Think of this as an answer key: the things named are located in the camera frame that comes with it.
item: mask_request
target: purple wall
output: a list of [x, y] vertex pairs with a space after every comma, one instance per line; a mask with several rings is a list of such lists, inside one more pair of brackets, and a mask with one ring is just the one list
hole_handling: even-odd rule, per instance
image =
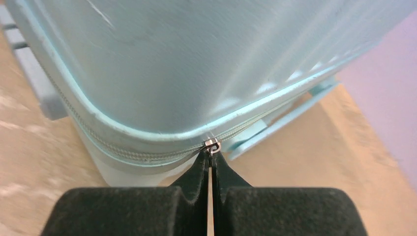
[[337, 77], [417, 189], [417, 11]]

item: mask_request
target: gray plastic bracket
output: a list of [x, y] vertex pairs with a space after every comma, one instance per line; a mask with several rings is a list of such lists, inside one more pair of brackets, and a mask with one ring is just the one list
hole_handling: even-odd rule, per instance
[[4, 5], [0, 5], [0, 25], [10, 48], [39, 101], [44, 116], [56, 120], [68, 116], [65, 106], [47, 74], [39, 64], [25, 38]]

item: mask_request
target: zipper teeth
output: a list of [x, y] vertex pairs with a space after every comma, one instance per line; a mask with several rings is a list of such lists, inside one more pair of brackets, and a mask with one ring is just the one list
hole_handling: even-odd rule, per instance
[[[81, 128], [84, 131], [87, 132], [87, 135], [90, 136], [90, 138], [92, 138], [96, 142], [96, 145], [99, 145], [101, 149], [106, 151], [112, 157], [115, 157], [115, 158], [118, 158], [118, 159], [121, 159], [121, 160], [125, 160], [125, 161], [129, 161], [129, 162], [135, 161], [135, 162], [141, 162], [141, 163], [144, 163], [144, 164], [157, 164], [157, 163], [166, 163], [166, 162], [172, 162], [172, 161], [177, 161], [177, 160], [183, 159], [183, 158], [185, 158], [187, 156], [190, 156], [191, 154], [201, 150], [204, 147], [203, 144], [198, 144], [198, 145], [193, 145], [193, 146], [191, 146], [187, 149], [184, 149], [184, 150], [167, 152], [167, 153], [145, 153], [145, 152], [134, 152], [134, 151], [128, 151], [128, 150], [125, 150], [125, 149], [121, 149], [114, 144], [111, 144], [107, 141], [104, 141], [103, 139], [101, 139], [97, 135], [97, 133], [95, 133], [91, 128], [89, 128], [84, 123], [81, 116], [75, 111], [75, 109], [73, 108], [71, 103], [68, 101], [68, 99], [65, 97], [65, 95], [60, 90], [60, 88], [55, 83], [55, 81], [53, 81], [49, 75], [48, 75], [48, 77], [49, 77], [49, 80], [51, 81], [52, 85], [54, 86], [54, 88], [57, 90], [57, 92], [61, 96], [61, 99], [66, 104], [67, 108], [73, 114], [73, 118], [76, 120], [76, 122], [78, 122], [78, 124], [81, 126]], [[217, 136], [218, 140], [220, 142], [223, 142], [223, 141], [226, 141], [226, 140], [236, 136], [238, 133], [243, 131], [245, 128], [249, 127], [250, 125], [254, 124], [255, 122], [257, 122], [261, 118], [267, 116], [268, 114], [272, 113], [273, 111], [277, 110], [280, 107], [281, 106], [277, 106], [277, 107], [275, 107], [273, 109], [270, 109], [270, 110], [268, 110], [264, 113], [261, 113], [261, 114], [258, 114], [256, 116], [254, 116], [253, 118], [251, 118], [250, 120], [248, 120], [244, 123], [241, 123], [239, 125], [234, 126], [233, 128], [231, 128], [231, 129], [221, 133], [220, 135], [218, 135]]]

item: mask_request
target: brown floor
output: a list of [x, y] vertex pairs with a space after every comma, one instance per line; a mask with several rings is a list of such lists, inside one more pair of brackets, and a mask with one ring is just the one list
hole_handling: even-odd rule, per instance
[[[343, 86], [230, 163], [255, 186], [331, 186], [370, 236], [416, 236], [417, 196]], [[0, 236], [38, 235], [66, 190], [103, 186], [67, 118], [43, 117], [0, 36]]]

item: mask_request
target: wooden table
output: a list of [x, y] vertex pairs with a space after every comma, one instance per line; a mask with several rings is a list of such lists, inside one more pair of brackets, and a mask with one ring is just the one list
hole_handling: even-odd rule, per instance
[[[343, 86], [230, 164], [255, 186], [341, 188], [369, 235], [417, 236], [416, 193]], [[105, 183], [71, 120], [43, 117], [0, 36], [0, 236], [38, 235], [80, 186]]]

